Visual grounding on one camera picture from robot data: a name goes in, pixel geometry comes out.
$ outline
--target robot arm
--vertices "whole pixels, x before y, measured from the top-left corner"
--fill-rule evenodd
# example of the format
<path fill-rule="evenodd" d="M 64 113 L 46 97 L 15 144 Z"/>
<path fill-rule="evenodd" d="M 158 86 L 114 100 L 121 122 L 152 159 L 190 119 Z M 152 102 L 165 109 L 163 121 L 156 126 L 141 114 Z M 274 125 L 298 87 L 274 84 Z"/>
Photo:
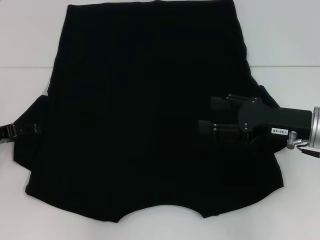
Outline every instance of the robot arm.
<path fill-rule="evenodd" d="M 297 149 L 304 154 L 320 157 L 317 151 L 302 149 L 311 147 L 320 149 L 320 109 L 313 113 L 307 110 L 270 107 L 259 97 L 229 95 L 225 99 L 211 98 L 211 109 L 216 106 L 239 105 L 237 124 L 219 124 L 207 120 L 199 121 L 201 135 L 210 136 L 216 143 L 250 144 L 261 135 L 272 141 L 287 141 L 287 148 Z"/>

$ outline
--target label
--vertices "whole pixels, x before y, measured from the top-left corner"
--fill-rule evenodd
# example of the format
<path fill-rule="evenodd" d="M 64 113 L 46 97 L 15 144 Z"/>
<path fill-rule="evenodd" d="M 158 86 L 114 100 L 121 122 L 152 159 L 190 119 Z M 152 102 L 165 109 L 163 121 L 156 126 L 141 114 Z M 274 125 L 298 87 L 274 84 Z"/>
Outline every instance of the label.
<path fill-rule="evenodd" d="M 271 133 L 272 134 L 279 134 L 279 135 L 288 135 L 289 130 L 288 129 L 281 129 L 281 128 L 272 128 Z"/>

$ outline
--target metal cylinder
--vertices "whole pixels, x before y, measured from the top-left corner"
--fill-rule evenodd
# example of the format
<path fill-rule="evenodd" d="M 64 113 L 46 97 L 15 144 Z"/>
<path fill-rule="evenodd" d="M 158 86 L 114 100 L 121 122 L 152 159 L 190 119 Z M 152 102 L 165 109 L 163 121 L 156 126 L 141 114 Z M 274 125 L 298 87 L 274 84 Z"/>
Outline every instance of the metal cylinder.
<path fill-rule="evenodd" d="M 288 149 L 292 150 L 295 148 L 295 142 L 296 142 L 297 137 L 298 137 L 298 134 L 295 131 L 291 131 L 289 133 L 289 139 L 288 139 L 288 142 L 286 145 L 286 147 Z"/>
<path fill-rule="evenodd" d="M 320 149 L 320 109 L 317 106 L 314 107 L 312 114 L 309 147 Z"/>

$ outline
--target black fabric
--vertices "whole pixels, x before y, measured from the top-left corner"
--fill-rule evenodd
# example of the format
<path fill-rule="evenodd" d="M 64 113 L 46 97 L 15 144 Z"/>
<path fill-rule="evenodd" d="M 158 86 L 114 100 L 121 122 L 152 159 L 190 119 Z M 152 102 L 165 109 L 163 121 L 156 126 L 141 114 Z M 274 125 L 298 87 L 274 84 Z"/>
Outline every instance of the black fabric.
<path fill-rule="evenodd" d="M 26 193 L 113 222 L 157 205 L 209 217 L 265 198 L 283 186 L 283 144 L 198 134 L 198 120 L 237 122 L 212 114 L 211 96 L 278 106 L 246 57 L 232 0 L 70 5 Z"/>
<path fill-rule="evenodd" d="M 14 140 L 13 159 L 32 171 L 32 166 L 36 155 L 38 153 L 39 145 L 42 139 L 42 133 L 38 127 L 38 134 L 32 130 L 34 125 L 45 127 L 46 114 L 48 107 L 48 96 L 41 95 L 38 99 L 28 108 L 28 110 L 19 117 L 14 125 L 18 131 L 24 131 L 24 134 L 19 134 Z"/>

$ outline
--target white background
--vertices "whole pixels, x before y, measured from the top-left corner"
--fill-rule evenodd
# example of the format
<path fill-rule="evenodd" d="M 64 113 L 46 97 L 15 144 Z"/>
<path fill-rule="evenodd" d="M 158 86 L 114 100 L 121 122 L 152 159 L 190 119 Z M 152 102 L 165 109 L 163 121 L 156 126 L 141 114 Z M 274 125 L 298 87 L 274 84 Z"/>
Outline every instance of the white background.
<path fill-rule="evenodd" d="M 234 0 L 254 78 L 286 108 L 320 105 L 319 0 Z M 46 92 L 68 4 L 102 0 L 0 1 L 0 126 Z M 1 240 L 319 240 L 320 159 L 276 154 L 285 187 L 252 206 L 203 219 L 178 206 L 101 222 L 25 194 L 29 171 L 0 145 Z"/>

